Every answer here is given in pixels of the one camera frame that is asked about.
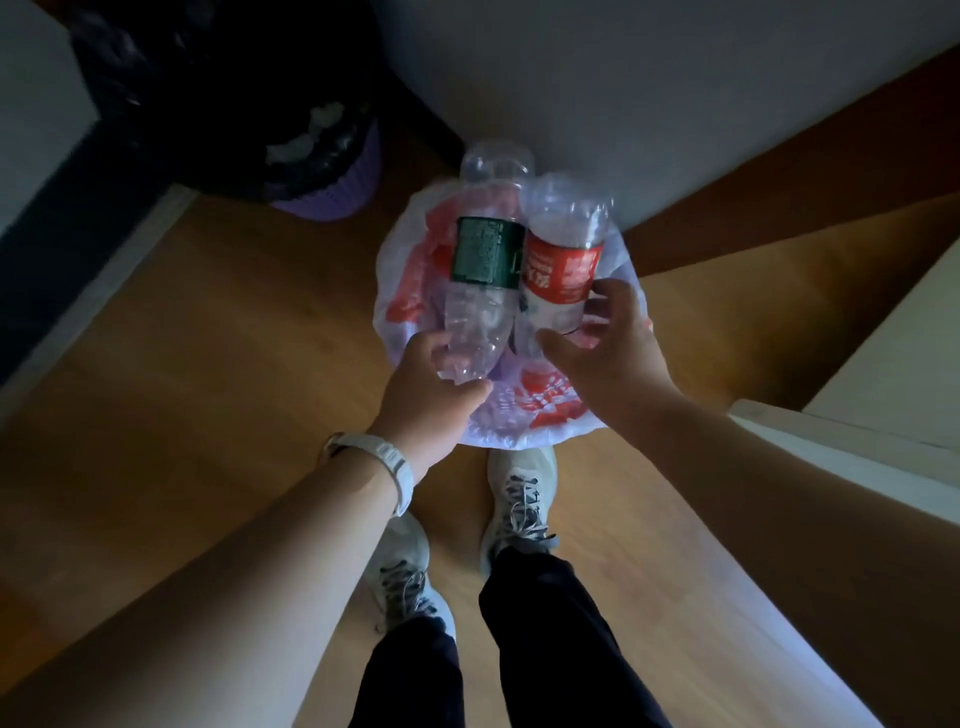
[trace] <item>watch strap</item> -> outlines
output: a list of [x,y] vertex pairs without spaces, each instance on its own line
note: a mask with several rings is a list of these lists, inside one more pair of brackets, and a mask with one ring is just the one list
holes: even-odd
[[395,516],[402,516],[414,496],[414,472],[407,459],[396,447],[382,437],[355,432],[334,432],[324,444],[324,453],[329,456],[340,448],[358,448],[372,455],[390,472],[396,484]]

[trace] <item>white sneaker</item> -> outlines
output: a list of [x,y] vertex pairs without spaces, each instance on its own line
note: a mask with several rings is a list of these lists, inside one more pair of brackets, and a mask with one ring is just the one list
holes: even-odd
[[414,617],[439,617],[446,634],[456,640],[453,613],[426,575],[429,563],[426,532],[408,511],[387,523],[363,575],[386,618],[388,632]]
[[546,515],[557,495],[557,455],[553,448],[492,449],[487,479],[493,491],[493,518],[480,545],[480,571],[490,576],[493,558],[504,546],[527,542],[549,551],[557,537],[547,535]]

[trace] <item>red bottle label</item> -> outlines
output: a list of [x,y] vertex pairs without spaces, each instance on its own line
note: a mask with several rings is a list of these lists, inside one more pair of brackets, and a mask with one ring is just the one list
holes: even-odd
[[603,245],[561,248],[527,231],[524,243],[523,282],[539,298],[559,305],[587,299]]

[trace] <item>hand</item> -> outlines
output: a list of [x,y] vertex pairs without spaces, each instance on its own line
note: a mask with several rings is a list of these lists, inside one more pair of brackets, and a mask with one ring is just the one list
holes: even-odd
[[443,349],[449,340],[447,331],[425,331],[407,342],[387,382],[380,413],[367,430],[403,453],[417,482],[450,454],[467,429],[468,417],[493,389],[488,379],[460,385],[440,379],[437,372],[450,364]]
[[593,290],[605,298],[589,299],[585,311],[607,321],[584,323],[581,331],[600,340],[595,348],[581,348],[547,328],[537,332],[537,341],[594,414],[622,433],[636,412],[682,395],[633,287],[601,279]]

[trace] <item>empty plastic bottle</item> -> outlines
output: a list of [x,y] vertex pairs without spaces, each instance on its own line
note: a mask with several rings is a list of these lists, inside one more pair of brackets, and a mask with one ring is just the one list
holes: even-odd
[[510,340],[526,234],[522,199],[533,175],[533,154],[509,141],[478,142],[460,166],[467,185],[445,306],[454,364],[444,373],[458,384],[488,375]]
[[536,180],[524,198],[528,216],[514,346],[542,357],[539,328],[576,330],[610,229],[609,195],[566,173]]

